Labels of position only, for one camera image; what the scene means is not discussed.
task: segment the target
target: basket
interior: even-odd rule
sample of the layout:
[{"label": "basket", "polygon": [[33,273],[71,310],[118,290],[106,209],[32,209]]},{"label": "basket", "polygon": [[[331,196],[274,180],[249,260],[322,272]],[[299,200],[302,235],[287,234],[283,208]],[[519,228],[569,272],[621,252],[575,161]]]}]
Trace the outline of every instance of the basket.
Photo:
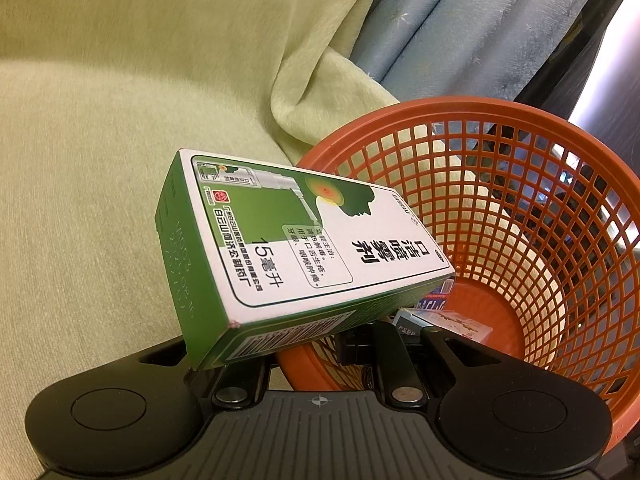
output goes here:
[{"label": "basket", "polygon": [[[499,351],[593,389],[609,448],[640,416],[640,180],[584,131],[475,97],[393,105],[340,128],[300,166],[395,188],[456,268],[447,310]],[[278,353],[297,390],[362,388],[332,338]]]}]

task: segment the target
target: gray ribbed plate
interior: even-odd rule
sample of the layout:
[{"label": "gray ribbed plate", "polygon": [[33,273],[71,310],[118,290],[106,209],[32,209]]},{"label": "gray ribbed plate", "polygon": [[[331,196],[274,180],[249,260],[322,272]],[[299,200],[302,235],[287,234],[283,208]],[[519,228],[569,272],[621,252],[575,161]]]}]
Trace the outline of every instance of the gray ribbed plate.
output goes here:
[{"label": "gray ribbed plate", "polygon": [[[65,478],[54,472],[43,480]],[[373,392],[272,392],[216,416],[202,437],[140,480],[487,480],[453,456],[427,421]],[[575,480],[597,477],[584,472]]]}]

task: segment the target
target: blue curtain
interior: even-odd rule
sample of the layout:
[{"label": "blue curtain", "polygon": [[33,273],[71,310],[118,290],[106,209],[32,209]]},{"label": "blue curtain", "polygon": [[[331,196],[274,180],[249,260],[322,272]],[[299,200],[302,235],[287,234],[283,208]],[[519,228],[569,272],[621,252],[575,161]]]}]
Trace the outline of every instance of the blue curtain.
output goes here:
[{"label": "blue curtain", "polygon": [[374,0],[351,59],[401,101],[512,100],[587,0]]}]

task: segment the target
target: green box side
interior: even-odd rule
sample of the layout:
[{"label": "green box side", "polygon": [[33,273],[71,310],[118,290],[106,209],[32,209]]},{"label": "green box side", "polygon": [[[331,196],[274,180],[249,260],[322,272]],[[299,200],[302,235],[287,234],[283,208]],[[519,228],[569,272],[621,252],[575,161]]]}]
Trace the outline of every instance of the green box side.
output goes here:
[{"label": "green box side", "polygon": [[[355,326],[368,323],[387,314],[391,314],[400,308],[414,306],[418,300],[429,294],[436,287],[441,286],[442,282],[444,282],[448,277],[449,276],[443,276],[431,282],[421,283],[401,290],[395,290],[373,298],[367,298],[363,301],[329,306],[319,311],[315,311],[312,314],[300,313],[292,316],[251,323],[240,328],[231,329],[225,333],[213,348],[211,348],[209,355],[207,355],[206,359],[202,362],[202,367],[209,368],[226,364],[229,356],[242,344],[242,342],[244,342],[247,337],[250,336],[272,332],[274,330],[283,330],[291,326],[313,322],[318,319],[335,316],[351,310],[355,310],[355,312],[327,335],[342,332],[343,330],[348,330]],[[289,344],[278,348],[277,350],[283,350],[290,346],[302,344],[306,341],[307,340]],[[262,354],[253,354],[247,358],[270,354],[273,351],[275,350],[270,349]]]},{"label": "green box side", "polygon": [[156,229],[187,354],[197,368],[226,332],[228,319],[198,232],[179,153],[162,187]]}]

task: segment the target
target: box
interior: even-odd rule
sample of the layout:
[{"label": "box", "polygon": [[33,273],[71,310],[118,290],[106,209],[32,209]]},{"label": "box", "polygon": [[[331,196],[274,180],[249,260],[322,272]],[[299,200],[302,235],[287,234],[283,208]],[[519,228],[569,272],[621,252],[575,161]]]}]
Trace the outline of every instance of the box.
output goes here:
[{"label": "box", "polygon": [[434,288],[429,294],[415,304],[416,308],[442,310],[453,288],[455,278],[447,278],[442,285]]},{"label": "box", "polygon": [[419,308],[402,308],[394,317],[394,325],[402,335],[410,341],[420,337],[420,330],[426,326],[439,326],[451,330],[458,335],[471,339],[477,343],[486,343],[492,328],[457,312],[443,312],[440,310],[423,310]]},{"label": "box", "polygon": [[156,227],[194,368],[369,322],[454,272],[392,189],[190,150]]}]

